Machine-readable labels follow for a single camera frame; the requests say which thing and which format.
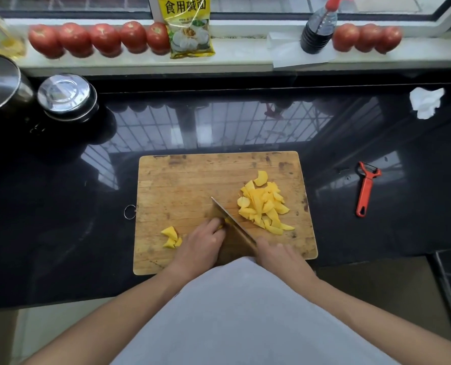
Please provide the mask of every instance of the dark liquid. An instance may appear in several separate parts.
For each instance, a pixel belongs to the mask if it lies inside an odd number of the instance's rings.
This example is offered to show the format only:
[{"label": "dark liquid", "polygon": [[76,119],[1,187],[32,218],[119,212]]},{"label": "dark liquid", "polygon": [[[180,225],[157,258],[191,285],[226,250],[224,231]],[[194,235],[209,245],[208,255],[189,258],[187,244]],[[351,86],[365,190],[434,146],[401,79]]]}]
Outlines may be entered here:
[{"label": "dark liquid", "polygon": [[322,48],[326,46],[326,44],[332,39],[333,33],[328,36],[322,36],[320,34],[316,34],[313,30],[310,29],[308,23],[303,29],[303,33],[301,34],[300,46],[304,52],[307,53],[319,53]]}]

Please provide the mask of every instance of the pile of chopped potato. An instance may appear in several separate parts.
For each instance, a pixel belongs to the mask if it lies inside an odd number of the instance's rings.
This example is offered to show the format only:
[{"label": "pile of chopped potato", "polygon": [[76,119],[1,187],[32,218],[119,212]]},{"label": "pile of chopped potato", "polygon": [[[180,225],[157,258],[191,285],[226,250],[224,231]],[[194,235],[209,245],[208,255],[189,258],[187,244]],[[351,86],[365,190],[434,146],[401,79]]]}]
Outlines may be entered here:
[{"label": "pile of chopped potato", "polygon": [[165,248],[176,248],[180,247],[182,244],[182,238],[178,236],[174,227],[168,227],[161,231],[161,234],[164,234],[168,237],[168,241],[163,245]]},{"label": "pile of chopped potato", "polygon": [[[258,187],[265,183],[267,183],[267,186],[255,188],[254,183]],[[278,214],[286,214],[289,209],[283,204],[285,200],[280,195],[281,191],[277,184],[268,182],[268,173],[259,170],[254,183],[250,180],[241,188],[244,196],[237,200],[237,205],[240,207],[239,215],[274,234],[281,235],[283,230],[293,230],[294,227],[283,224],[279,220]]]}]

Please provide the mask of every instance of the white paper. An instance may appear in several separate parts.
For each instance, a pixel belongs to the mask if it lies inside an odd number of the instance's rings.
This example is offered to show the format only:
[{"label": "white paper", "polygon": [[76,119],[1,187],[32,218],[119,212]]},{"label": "white paper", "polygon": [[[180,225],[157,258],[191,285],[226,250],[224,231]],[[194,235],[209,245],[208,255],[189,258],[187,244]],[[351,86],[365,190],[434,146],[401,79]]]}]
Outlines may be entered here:
[{"label": "white paper", "polygon": [[268,33],[267,46],[271,51],[273,68],[326,63],[337,57],[332,41],[318,54],[311,55],[301,48],[300,35],[292,33]]},{"label": "white paper", "polygon": [[421,87],[416,87],[409,94],[411,106],[417,111],[418,119],[428,119],[434,116],[435,109],[440,107],[441,98],[445,94],[445,89],[428,91]]}]

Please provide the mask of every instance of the person's left hand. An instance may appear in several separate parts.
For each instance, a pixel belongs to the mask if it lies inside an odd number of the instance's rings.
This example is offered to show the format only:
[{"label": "person's left hand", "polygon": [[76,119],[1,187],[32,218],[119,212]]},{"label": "person's left hand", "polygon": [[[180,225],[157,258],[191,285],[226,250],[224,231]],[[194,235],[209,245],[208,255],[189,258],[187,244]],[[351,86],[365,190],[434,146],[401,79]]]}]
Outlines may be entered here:
[{"label": "person's left hand", "polygon": [[200,224],[177,248],[173,261],[165,269],[190,282],[214,266],[225,238],[223,219],[214,218]]}]

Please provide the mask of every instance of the person's left arm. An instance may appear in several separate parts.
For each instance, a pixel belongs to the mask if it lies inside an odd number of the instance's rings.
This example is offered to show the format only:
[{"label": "person's left arm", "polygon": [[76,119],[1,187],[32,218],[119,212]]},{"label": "person's left arm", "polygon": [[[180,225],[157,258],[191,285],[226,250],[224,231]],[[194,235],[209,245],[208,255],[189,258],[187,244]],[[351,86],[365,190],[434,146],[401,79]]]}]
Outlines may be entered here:
[{"label": "person's left arm", "polygon": [[24,365],[109,364],[185,284],[213,267],[225,238],[222,220],[204,221],[163,271],[120,294],[64,331]]}]

